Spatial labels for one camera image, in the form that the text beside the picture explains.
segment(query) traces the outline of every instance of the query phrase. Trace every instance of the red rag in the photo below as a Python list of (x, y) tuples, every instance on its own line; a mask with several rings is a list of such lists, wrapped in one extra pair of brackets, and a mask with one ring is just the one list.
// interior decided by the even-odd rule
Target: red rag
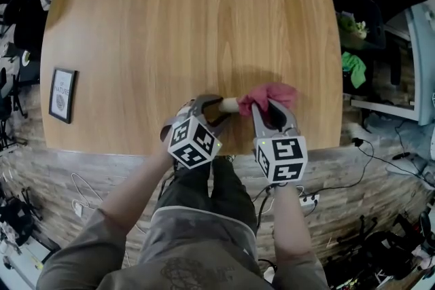
[(252, 115), (252, 103), (256, 102), (261, 110), (267, 111), (268, 99), (280, 102), (287, 108), (293, 106), (298, 95), (297, 89), (281, 82), (270, 82), (268, 84), (259, 85), (251, 90), (245, 96), (237, 99), (239, 104), (240, 115)]

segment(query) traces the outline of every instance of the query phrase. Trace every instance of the framed picture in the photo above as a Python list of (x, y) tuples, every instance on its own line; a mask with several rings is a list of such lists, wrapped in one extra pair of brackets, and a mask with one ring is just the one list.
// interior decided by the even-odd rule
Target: framed picture
[(48, 113), (67, 124), (71, 123), (71, 108), (76, 74), (77, 71), (61, 68), (54, 68), (53, 71)]

